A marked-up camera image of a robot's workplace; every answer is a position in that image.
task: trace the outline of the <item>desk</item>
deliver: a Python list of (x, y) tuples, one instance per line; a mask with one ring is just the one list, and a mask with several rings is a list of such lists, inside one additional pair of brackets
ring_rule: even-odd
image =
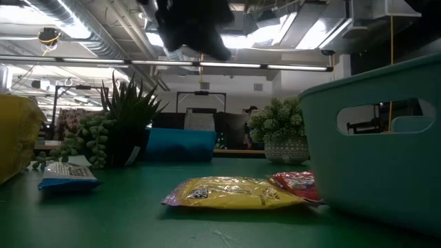
[[(48, 152), (51, 149), (57, 149), (61, 145), (60, 141), (46, 141), (44, 145), (35, 145), (34, 153), (37, 156), (39, 152)], [(234, 150), (234, 149), (215, 149), (214, 157), (221, 158), (265, 158), (263, 150)]]
[(150, 163), (96, 170), (91, 194), (48, 196), (41, 172), (28, 170), (0, 186), (0, 240), (7, 248), (122, 247), (439, 247), (412, 231), (340, 214), (328, 206), (227, 211), (159, 204), (180, 182), (202, 176), (251, 176), (304, 170), (265, 159)]

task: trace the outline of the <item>yellow bag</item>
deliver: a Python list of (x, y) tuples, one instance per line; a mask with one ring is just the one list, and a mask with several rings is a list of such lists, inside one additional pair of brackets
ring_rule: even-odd
[(44, 120), (27, 98), (0, 95), (0, 184), (29, 165)]
[(267, 180), (245, 177), (193, 178), (181, 183), (162, 204), (219, 209), (274, 209), (303, 203)]

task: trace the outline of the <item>wire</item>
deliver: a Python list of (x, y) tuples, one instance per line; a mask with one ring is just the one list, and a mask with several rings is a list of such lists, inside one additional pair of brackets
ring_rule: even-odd
[[(50, 52), (49, 51), (49, 49), (46, 49), (46, 51), (44, 51), (44, 53), (43, 53), (43, 55), (41, 55), (41, 56), (45, 56), (46, 55), (46, 53), (48, 53), (48, 52)], [(18, 84), (18, 83), (20, 83), (20, 81), (22, 80), (22, 79), (24, 79), (25, 77), (26, 77), (26, 75), (28, 75), (28, 77), (18, 86), (18, 88), (17, 89), (13, 89), (13, 90), (11, 90), (11, 93), (14, 93), (16, 90), (18, 90), (18, 89), (20, 89), (21, 88), (21, 86), (23, 86), (25, 83), (26, 83), (26, 81), (31, 77), (31, 75), (32, 75), (32, 73), (34, 72), (34, 69), (35, 69), (35, 67), (37, 66), (39, 64), (39, 62), (36, 64), (36, 65), (33, 65), (17, 82), (15, 82), (14, 83), (14, 85), (12, 85), (11, 86), (11, 89), (16, 85), (16, 84)]]
[(58, 38), (60, 38), (60, 36), (61, 36), (61, 32), (60, 33), (58, 33), (58, 35), (57, 35), (57, 37), (55, 37), (55, 38), (53, 38), (53, 39), (50, 39), (50, 40), (47, 40), (47, 41), (44, 41), (44, 40), (41, 40), (40, 39), (40, 32), (38, 33), (38, 35), (37, 35), (37, 37), (39, 38), (39, 41), (40, 42), (42, 42), (42, 43), (51, 43), (51, 45), (52, 45), (52, 43), (54, 43)]
[[(393, 0), (391, 0), (391, 65), (393, 65)], [(391, 131), (392, 128), (392, 101), (389, 102), (389, 132)]]

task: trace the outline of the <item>fluorescent light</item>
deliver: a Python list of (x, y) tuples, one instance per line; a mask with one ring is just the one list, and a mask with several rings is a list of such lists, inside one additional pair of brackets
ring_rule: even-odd
[(146, 32), (145, 35), (147, 35), (147, 38), (149, 39), (149, 42), (152, 45), (157, 45), (157, 46), (164, 46), (164, 42), (161, 39), (161, 37), (159, 36), (159, 34), (155, 34), (155, 33), (151, 33), (151, 32)]
[(273, 37), (275, 37), (279, 33), (280, 26), (281, 24), (259, 28), (251, 34), (248, 34), (247, 39), (251, 39), (253, 43), (263, 43), (265, 41), (273, 39)]
[(241, 49), (250, 48), (253, 46), (253, 41), (247, 39), (245, 35), (232, 36), (232, 35), (222, 35), (223, 44), (227, 48), (231, 49)]
[(296, 16), (297, 16), (297, 12), (292, 12), (291, 14), (289, 14), (289, 16), (285, 22), (282, 21), (282, 18), (280, 18), (280, 22), (283, 24), (282, 24), (282, 27), (280, 28), (279, 33), (273, 39), (272, 45), (279, 44), (282, 41), (283, 37), (288, 32), (288, 29), (289, 29), (289, 27), (291, 27), (291, 24), (293, 23)]
[[(48, 109), (53, 109), (54, 106), (50, 105), (50, 104), (39, 104), (40, 108), (48, 108)], [(84, 105), (57, 105), (57, 108), (65, 108), (65, 109), (76, 109), (76, 108), (81, 108), (81, 109), (85, 109), (85, 110), (103, 110), (103, 107), (95, 107), (95, 106), (84, 106)]]
[(76, 96), (76, 94), (74, 92), (71, 92), (70, 90), (66, 90), (66, 94), (69, 94), (71, 96)]
[(98, 64), (96, 65), (99, 68), (129, 68), (128, 65), (106, 65), (106, 64)]
[(201, 66), (229, 68), (260, 68), (259, 64), (201, 62)]
[(325, 39), (318, 47), (320, 49), (324, 48), (329, 42), (331, 42), (334, 38), (337, 37), (349, 24), (352, 23), (352, 18), (349, 18), (342, 24), (335, 32), (333, 32), (328, 38)]
[(316, 49), (326, 39), (326, 25), (318, 20), (306, 33), (296, 49), (311, 50)]
[(186, 61), (132, 61), (135, 65), (179, 65), (179, 66), (191, 66), (192, 62)]
[(74, 100), (80, 101), (82, 103), (88, 103), (89, 100), (87, 98), (84, 97), (74, 97)]
[(110, 63), (110, 64), (124, 64), (124, 60), (119, 59), (64, 59), (65, 62), (84, 62), (84, 63)]
[(307, 70), (316, 72), (325, 72), (328, 70), (326, 67), (319, 66), (301, 66), (301, 65), (268, 65), (268, 69), (276, 70)]
[(51, 57), (33, 57), (33, 56), (10, 56), (10, 55), (0, 55), (0, 60), (9, 60), (9, 61), (49, 61), (49, 62), (55, 62), (54, 58)]

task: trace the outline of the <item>artificial plant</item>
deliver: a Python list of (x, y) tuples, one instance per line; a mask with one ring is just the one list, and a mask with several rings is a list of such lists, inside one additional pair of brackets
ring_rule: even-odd
[(103, 110), (86, 116), (80, 120), (78, 131), (73, 134), (65, 133), (65, 142), (56, 150), (51, 150), (49, 156), (41, 152), (37, 156), (37, 162), (33, 165), (36, 169), (46, 166), (46, 161), (68, 162), (69, 155), (78, 155), (82, 149), (90, 149), (93, 156), (89, 158), (93, 168), (102, 168), (106, 165), (106, 145), (111, 132), (121, 130), (135, 130), (142, 132), (152, 119), (166, 106), (158, 110), (161, 100), (156, 102), (154, 92), (155, 86), (146, 96), (143, 96), (143, 80), (141, 88), (136, 90), (134, 76), (129, 84), (122, 83), (120, 88), (116, 86), (114, 74), (112, 75), (113, 93), (109, 98), (109, 91), (104, 87), (101, 89), (101, 104)]
[(249, 118), (250, 136), (257, 142), (287, 141), (305, 135), (302, 109), (297, 96), (284, 101), (271, 99), (263, 110), (254, 110)]

